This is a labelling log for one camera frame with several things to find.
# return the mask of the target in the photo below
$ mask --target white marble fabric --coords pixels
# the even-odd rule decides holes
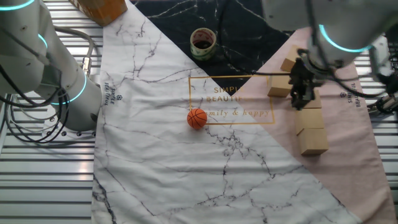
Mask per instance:
[[[190,128],[207,74],[127,5],[104,28],[93,223],[361,223],[260,125]]]

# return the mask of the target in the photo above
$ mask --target table surface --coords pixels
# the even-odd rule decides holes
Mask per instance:
[[[87,19],[65,0],[44,1],[56,26],[83,31],[94,39],[98,51],[93,54],[91,74],[100,74],[102,28]],[[78,37],[59,34],[68,50],[81,61],[88,43]],[[361,55],[355,61],[365,93],[381,91],[381,85],[364,75],[370,71],[369,58]],[[20,122],[41,127],[16,109]],[[31,113],[45,117],[47,109]],[[398,210],[398,120],[396,116],[372,118],[373,130]],[[0,223],[91,223],[91,188],[93,184],[93,153],[95,139],[90,133],[78,138],[68,132],[58,142],[73,142],[71,146],[41,147],[19,142],[7,134],[0,155]]]

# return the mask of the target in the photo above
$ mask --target stacked wooden blocks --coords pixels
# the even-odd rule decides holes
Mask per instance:
[[[299,57],[297,53],[299,48],[293,45],[280,67],[283,72],[274,73],[290,73],[296,58]],[[268,96],[286,97],[292,89],[289,80],[290,77],[287,75],[271,76]],[[329,149],[319,91],[315,90],[314,94],[315,100],[305,105],[301,111],[296,111],[295,114],[296,135],[300,143],[301,155],[319,155]]]
[[[329,149],[321,108],[319,91],[315,90],[315,100],[296,111],[296,135],[301,155],[319,155]]]
[[[293,68],[294,63],[296,62],[296,58],[299,57],[297,54],[297,49],[299,46],[293,45],[290,49],[287,57],[282,63],[280,69],[283,72],[273,72],[275,74],[289,74]],[[292,85],[289,84],[290,77],[288,75],[275,75],[271,76],[269,79],[269,92],[268,96],[274,97],[286,97],[290,90],[292,89]]]

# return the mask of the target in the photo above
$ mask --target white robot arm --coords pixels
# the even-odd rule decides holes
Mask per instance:
[[[378,96],[352,90],[334,76],[334,70],[347,66],[365,50],[374,52],[371,44],[398,22],[398,1],[262,0],[262,5],[267,23],[275,29],[312,28],[308,50],[300,50],[301,60],[296,61],[290,76],[294,108],[301,110],[313,100],[313,88],[321,86],[326,79],[358,96]],[[373,70],[372,75],[386,85],[389,94],[387,99],[376,103],[378,110],[387,111],[384,107],[392,105],[391,100],[395,102],[392,107],[398,105],[393,95],[398,91],[398,82],[394,80],[398,74],[386,78]]]
[[[267,23],[277,30],[308,27],[305,0],[262,0]],[[386,30],[398,22],[398,1],[314,0],[318,41],[332,67],[350,64]],[[308,40],[309,59],[324,68],[318,49]]]
[[[101,89],[85,75],[58,38],[44,3],[39,0],[0,0],[0,21],[0,65],[18,89],[24,93],[35,91],[48,99],[59,84],[61,71],[62,87],[69,95],[69,116],[65,126],[74,131],[95,129]],[[37,60],[10,35],[45,56],[51,66]],[[0,93],[15,93],[3,76],[0,76]],[[51,105],[58,110],[57,97]]]

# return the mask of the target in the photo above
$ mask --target small ball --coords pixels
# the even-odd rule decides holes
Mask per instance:
[[[207,122],[207,114],[202,109],[192,109],[187,116],[189,126],[195,129],[201,129]]]

